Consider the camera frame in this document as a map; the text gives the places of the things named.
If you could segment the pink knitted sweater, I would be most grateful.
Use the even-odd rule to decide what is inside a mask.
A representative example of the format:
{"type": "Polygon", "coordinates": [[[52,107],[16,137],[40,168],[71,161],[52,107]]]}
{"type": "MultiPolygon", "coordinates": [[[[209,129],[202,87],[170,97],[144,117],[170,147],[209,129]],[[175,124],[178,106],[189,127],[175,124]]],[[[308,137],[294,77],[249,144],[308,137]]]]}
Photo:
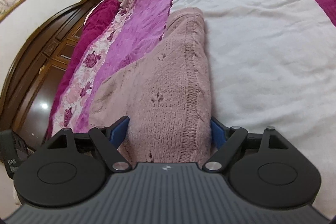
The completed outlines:
{"type": "Polygon", "coordinates": [[[211,88],[200,9],[173,12],[161,42],[98,88],[88,124],[129,117],[120,152],[131,163],[197,162],[211,155],[211,88]]]}

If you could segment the dark wooden headboard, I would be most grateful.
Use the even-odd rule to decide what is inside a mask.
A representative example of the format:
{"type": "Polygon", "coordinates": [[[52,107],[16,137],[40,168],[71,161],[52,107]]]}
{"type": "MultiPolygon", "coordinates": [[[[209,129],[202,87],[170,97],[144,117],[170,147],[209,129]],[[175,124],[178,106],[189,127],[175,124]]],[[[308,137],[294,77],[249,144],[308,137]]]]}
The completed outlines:
{"type": "Polygon", "coordinates": [[[12,129],[35,151],[47,139],[54,98],[88,13],[102,0],[81,0],[50,17],[27,39],[1,92],[1,130],[12,129]]]}

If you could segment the striped magenta white bedspread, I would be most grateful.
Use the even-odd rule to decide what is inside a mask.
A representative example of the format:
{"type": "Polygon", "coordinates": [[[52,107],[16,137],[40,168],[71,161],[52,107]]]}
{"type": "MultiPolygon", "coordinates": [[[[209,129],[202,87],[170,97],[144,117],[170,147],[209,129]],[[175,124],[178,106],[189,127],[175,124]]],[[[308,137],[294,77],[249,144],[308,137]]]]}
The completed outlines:
{"type": "Polygon", "coordinates": [[[314,207],[335,216],[335,0],[122,0],[60,97],[52,135],[86,132],[100,85],[162,41],[169,16],[205,22],[211,116],[262,132],[273,126],[318,169],[314,207]]]}

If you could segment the magenta pillow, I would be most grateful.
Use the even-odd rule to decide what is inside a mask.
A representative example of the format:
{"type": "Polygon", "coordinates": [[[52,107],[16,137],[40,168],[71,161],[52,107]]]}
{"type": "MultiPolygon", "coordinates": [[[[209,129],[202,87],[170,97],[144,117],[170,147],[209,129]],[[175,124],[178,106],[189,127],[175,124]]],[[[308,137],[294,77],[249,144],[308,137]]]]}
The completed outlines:
{"type": "Polygon", "coordinates": [[[46,139],[49,139],[52,135],[52,119],[59,106],[60,97],[68,87],[76,67],[81,62],[81,58],[84,55],[84,52],[90,43],[102,35],[103,32],[108,28],[108,26],[114,20],[120,5],[121,2],[119,0],[102,0],[94,9],[91,10],[91,13],[87,16],[79,42],[77,43],[72,53],[70,63],[57,89],[45,135],[46,139]]]}

